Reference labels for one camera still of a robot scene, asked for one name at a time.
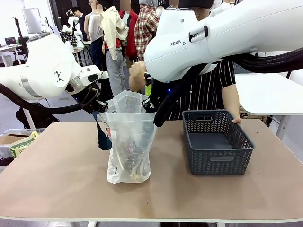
gray floor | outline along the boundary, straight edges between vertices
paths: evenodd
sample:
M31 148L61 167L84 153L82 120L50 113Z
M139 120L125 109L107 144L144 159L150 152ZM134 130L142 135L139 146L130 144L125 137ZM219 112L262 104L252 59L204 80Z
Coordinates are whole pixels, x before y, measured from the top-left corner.
M125 69L126 86L128 87L128 72ZM62 107L73 105L76 102L68 94L62 94L57 98L49 98L51 107ZM45 100L39 101L44 106L48 106ZM16 111L19 107L0 94L0 134L8 129L22 129L23 125L16 118ZM74 113L57 115L62 122L92 122L94 118L85 111L76 111ZM87 222L81 222L81 227L86 227ZM158 223L124 223L124 222L100 222L97 227L158 227ZM240 224L239 227L303 227L303 222L284 223L284 224ZM32 222L32 221L14 221L0 219L0 227L71 227L68 222Z

gray plastic basket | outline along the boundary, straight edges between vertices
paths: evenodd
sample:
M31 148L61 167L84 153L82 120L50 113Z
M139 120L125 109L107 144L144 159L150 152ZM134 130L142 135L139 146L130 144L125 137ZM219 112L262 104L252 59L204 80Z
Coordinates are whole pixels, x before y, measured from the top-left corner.
M184 111L184 138L193 175L243 175L255 148L226 110Z

red plaid shirt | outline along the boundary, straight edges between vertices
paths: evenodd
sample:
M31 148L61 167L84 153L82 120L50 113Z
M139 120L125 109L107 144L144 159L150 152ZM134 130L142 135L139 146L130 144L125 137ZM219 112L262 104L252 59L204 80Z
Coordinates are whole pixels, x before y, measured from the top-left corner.
M159 18L156 7L140 5L140 13L134 28L134 42L136 44L139 61L144 60L147 44L156 36Z

plastic bag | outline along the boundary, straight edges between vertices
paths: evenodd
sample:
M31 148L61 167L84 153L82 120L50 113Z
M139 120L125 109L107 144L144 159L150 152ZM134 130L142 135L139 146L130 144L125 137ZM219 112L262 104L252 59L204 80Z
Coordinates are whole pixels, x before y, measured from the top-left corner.
M124 91L109 101L110 113L100 113L112 141L107 180L113 184L142 183L151 175L149 151L157 127L153 124L155 113L145 113L138 93Z

gray pants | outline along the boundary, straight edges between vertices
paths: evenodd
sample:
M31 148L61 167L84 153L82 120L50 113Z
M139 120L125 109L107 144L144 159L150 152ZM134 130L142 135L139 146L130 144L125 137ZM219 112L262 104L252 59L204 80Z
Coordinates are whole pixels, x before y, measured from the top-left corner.
M116 48L117 60L113 60L110 52L106 52L106 67L109 76L110 87L116 96L125 90L125 77L123 72L122 48Z

